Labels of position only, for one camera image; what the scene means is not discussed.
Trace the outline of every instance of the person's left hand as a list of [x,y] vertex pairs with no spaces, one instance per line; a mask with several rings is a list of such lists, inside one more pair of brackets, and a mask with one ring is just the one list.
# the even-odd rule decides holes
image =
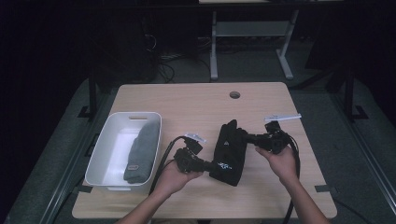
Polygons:
[[203,173],[190,172],[181,173],[177,168],[175,161],[169,161],[158,179],[157,185],[153,192],[161,193],[170,197],[173,193],[183,189],[184,186],[192,179],[201,176]]

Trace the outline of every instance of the person's right hand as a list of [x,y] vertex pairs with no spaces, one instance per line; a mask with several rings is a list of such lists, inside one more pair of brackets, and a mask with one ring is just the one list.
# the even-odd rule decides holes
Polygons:
[[283,148],[283,150],[277,155],[259,147],[256,147],[256,151],[269,161],[271,169],[279,177],[279,180],[283,185],[286,184],[286,180],[298,179],[296,174],[296,161],[290,147]]

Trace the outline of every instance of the wooden table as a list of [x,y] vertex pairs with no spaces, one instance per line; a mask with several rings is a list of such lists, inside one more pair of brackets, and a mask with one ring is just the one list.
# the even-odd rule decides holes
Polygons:
[[[238,91],[233,99],[230,92]],[[206,83],[148,84],[121,86],[110,114],[153,111],[163,118],[162,153],[168,144],[184,133],[198,133],[206,143],[198,156],[213,160],[213,151],[222,124],[238,121],[249,133],[265,133],[263,119],[271,115],[297,114],[289,91],[283,83]],[[299,119],[282,120],[281,128],[298,143],[301,157],[301,181],[326,217],[335,217],[330,192],[316,192],[326,185],[318,162]],[[168,158],[173,158],[184,143],[176,143]],[[80,192],[73,209],[77,218],[123,217],[147,195],[129,191],[93,188]],[[268,162],[254,146],[247,146],[246,162],[237,187],[209,177],[192,180],[174,194],[155,213],[157,218],[282,218],[290,196],[279,183]]]

